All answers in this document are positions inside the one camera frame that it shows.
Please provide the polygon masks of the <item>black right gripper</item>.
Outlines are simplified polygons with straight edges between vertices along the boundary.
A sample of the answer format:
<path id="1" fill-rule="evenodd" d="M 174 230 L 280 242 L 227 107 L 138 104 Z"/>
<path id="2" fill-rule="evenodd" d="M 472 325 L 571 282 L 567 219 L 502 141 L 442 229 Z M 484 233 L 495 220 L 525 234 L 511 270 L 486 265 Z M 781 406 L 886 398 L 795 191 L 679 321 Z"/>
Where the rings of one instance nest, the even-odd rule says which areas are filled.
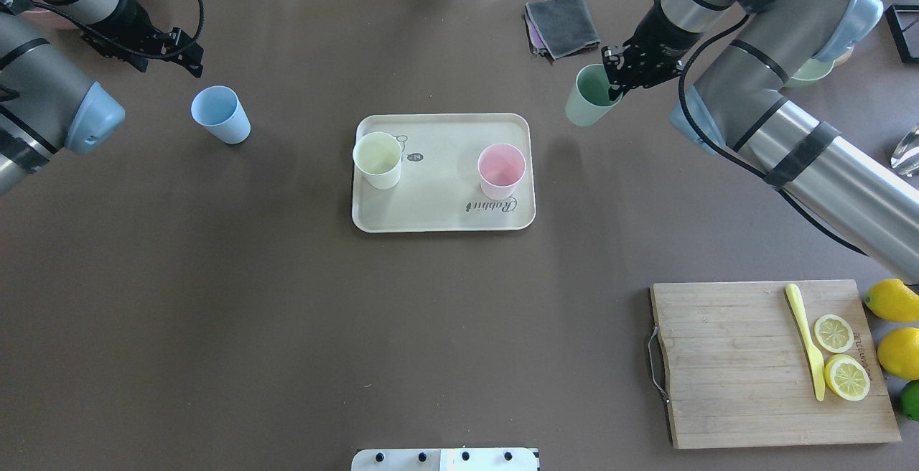
<path id="1" fill-rule="evenodd" d="M 610 102 L 617 103 L 635 88 L 652 88 L 679 76 L 681 59 L 701 37 L 701 32 L 687 32 L 671 22 L 662 6 L 654 4 L 624 45 L 602 48 Z"/>

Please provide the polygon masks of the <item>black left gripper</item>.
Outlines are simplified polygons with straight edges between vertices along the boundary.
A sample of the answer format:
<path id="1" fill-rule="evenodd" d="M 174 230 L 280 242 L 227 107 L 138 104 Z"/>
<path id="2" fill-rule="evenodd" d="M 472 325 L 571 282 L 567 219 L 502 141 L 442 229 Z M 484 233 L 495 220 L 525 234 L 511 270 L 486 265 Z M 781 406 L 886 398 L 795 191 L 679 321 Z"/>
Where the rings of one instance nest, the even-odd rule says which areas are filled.
<path id="1" fill-rule="evenodd" d="M 195 78 L 203 72 L 204 49 L 180 27 L 162 32 L 136 0 L 125 0 L 116 13 L 82 30 L 81 37 L 99 55 L 117 57 L 145 72 L 149 60 L 177 63 Z"/>

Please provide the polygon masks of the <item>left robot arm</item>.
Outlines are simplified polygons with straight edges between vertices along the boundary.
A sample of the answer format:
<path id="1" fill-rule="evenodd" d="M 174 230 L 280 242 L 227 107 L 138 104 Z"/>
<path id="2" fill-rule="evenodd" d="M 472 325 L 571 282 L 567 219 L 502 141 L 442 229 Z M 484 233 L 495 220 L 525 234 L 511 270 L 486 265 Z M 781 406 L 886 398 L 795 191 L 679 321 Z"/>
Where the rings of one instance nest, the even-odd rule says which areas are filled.
<path id="1" fill-rule="evenodd" d="M 193 76 L 202 74 L 198 33 L 158 29 L 137 0 L 2 0 L 3 192 L 45 167 L 60 150 L 95 150 L 125 119 L 124 108 L 99 82 L 23 19 L 35 9 L 71 22 L 99 55 L 138 71 L 151 60 L 163 60 Z"/>

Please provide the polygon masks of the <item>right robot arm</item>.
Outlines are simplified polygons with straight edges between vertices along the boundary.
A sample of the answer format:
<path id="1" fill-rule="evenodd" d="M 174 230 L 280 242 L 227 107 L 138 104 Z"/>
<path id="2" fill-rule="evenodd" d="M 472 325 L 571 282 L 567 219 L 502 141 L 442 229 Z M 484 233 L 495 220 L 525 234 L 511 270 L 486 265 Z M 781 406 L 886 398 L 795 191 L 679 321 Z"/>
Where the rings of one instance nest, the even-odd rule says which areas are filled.
<path id="1" fill-rule="evenodd" d="M 630 39 L 603 49 L 608 98 L 683 80 L 686 53 L 733 6 L 745 13 L 737 36 L 692 85 L 679 83 L 673 124 L 916 289 L 917 190 L 782 92 L 805 63 L 850 52 L 882 1 L 653 0 Z"/>

